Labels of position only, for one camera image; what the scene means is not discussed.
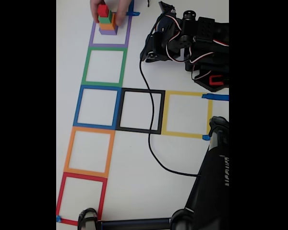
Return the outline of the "person's left hand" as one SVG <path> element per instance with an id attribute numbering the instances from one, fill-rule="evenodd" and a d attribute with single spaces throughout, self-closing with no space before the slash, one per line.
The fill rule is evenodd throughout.
<path id="1" fill-rule="evenodd" d="M 118 9 L 116 13 L 116 25 L 121 26 L 122 23 L 124 22 L 126 12 L 129 8 L 129 5 L 131 3 L 131 0 L 120 0 L 118 4 Z M 96 23 L 99 23 L 98 20 L 98 7 L 99 5 L 104 5 L 105 1 L 104 0 L 90 0 L 90 10 L 92 17 Z"/>

